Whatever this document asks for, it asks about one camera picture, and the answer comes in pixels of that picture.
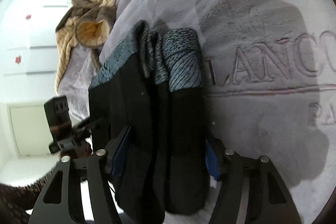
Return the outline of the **person's left hand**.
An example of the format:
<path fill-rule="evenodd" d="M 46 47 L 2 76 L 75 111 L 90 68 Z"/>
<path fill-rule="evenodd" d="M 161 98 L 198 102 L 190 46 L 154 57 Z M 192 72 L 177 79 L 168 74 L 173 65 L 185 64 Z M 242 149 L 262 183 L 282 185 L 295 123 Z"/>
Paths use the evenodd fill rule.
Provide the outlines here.
<path fill-rule="evenodd" d="M 61 159 L 64 156 L 69 156 L 71 159 L 78 159 L 78 158 L 84 158 L 87 156 L 90 156 L 92 154 L 92 147 L 91 144 L 87 141 L 82 142 L 80 147 L 77 147 L 76 149 L 63 151 L 59 155 L 59 159 Z"/>

